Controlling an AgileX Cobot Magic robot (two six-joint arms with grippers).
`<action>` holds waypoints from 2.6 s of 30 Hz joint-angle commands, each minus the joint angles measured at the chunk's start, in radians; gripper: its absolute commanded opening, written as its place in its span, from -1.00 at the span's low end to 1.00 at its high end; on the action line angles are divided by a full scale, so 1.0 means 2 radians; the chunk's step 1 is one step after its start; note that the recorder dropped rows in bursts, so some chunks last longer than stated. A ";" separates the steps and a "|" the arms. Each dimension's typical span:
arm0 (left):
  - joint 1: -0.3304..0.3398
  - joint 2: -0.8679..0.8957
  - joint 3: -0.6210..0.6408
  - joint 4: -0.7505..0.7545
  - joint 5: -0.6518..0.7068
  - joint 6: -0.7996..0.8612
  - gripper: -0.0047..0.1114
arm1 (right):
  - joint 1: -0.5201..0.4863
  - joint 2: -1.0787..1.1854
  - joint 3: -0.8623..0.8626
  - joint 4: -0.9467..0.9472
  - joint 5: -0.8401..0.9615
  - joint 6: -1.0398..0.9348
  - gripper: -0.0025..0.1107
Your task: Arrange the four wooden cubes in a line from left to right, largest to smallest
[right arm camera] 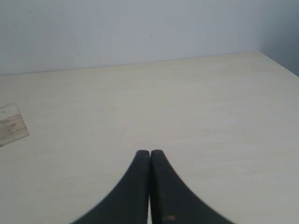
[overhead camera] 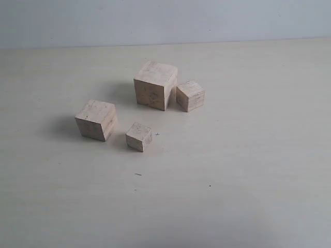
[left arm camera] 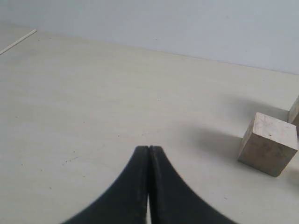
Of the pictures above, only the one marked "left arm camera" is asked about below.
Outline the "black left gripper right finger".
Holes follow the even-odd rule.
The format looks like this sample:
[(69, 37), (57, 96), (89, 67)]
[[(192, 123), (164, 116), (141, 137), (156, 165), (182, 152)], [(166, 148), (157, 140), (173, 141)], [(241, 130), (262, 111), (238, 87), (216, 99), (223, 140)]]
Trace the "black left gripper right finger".
[(179, 176), (163, 148), (150, 146), (149, 210), (153, 224), (230, 224)]

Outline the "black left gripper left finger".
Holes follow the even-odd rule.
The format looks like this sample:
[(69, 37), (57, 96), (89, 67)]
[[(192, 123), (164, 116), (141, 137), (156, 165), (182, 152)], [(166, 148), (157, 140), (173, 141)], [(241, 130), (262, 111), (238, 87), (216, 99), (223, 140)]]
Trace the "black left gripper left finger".
[(137, 146), (114, 183), (65, 224), (145, 224), (148, 199), (148, 146)]

